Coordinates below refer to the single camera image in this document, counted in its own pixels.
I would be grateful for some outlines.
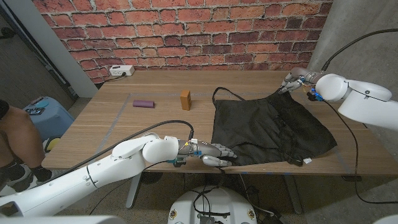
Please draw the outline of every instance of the bag handle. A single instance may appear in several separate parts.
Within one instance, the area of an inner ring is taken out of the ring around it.
[[[240,100],[246,101],[244,98],[241,98],[239,95],[237,95],[237,94],[231,92],[231,91],[230,91],[229,89],[227,89],[227,88],[224,88],[224,87],[217,87],[217,89],[214,91],[213,97],[212,97],[212,100],[213,100],[213,104],[214,104],[214,105],[216,105],[216,100],[214,99],[214,96],[216,95],[216,93],[217,93],[218,90],[226,90],[226,91],[232,93],[232,95],[238,97]]]

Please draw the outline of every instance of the black bag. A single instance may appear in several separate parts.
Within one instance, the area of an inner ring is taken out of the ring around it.
[[[215,100],[216,113],[211,143],[219,143],[238,156],[225,157],[234,166],[287,161],[301,166],[303,159],[319,156],[337,146],[324,125],[289,92],[263,99]]]

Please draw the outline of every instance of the red brick wall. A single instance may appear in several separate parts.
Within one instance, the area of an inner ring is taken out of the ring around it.
[[[330,0],[33,0],[94,81],[138,70],[306,67]]]

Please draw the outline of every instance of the wooden table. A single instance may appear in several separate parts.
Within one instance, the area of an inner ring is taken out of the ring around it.
[[[107,148],[120,139],[155,123],[181,119],[195,128],[194,137],[210,142],[215,107],[212,93],[218,86],[229,88],[243,98],[263,98],[278,89],[287,72],[270,71],[136,71],[132,77],[105,83],[88,103],[76,121],[62,136],[58,145],[43,161],[49,169],[67,169]],[[192,107],[181,109],[180,93],[190,90]],[[334,135],[338,146],[314,158],[302,167],[287,162],[274,162],[241,167],[227,167],[227,173],[352,175],[355,165],[355,143],[347,128],[325,103],[307,100],[303,89],[292,93]],[[220,90],[216,99],[235,100]],[[134,108],[133,100],[155,101],[155,108]],[[359,175],[397,175],[398,163],[383,148],[374,135],[361,123],[345,119],[359,142]],[[153,130],[159,136],[188,138],[189,128],[183,124],[166,124]],[[198,158],[188,158],[187,164],[175,168],[159,164],[148,171],[219,173],[203,165]]]

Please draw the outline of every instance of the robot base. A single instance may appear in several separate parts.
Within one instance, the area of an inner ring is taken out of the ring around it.
[[[215,186],[207,186],[204,190],[210,190]],[[196,192],[202,192],[204,186],[193,189]],[[224,223],[224,224],[255,224],[256,215],[252,205],[240,194],[233,190],[220,187],[213,189],[205,194],[210,203],[212,213],[230,213],[228,216],[202,215],[195,211],[193,201],[198,193],[189,191],[183,194],[174,202],[170,209],[168,224],[202,224],[202,223]],[[209,203],[204,198],[205,212],[209,212]],[[195,202],[197,210],[203,211],[202,196]]]

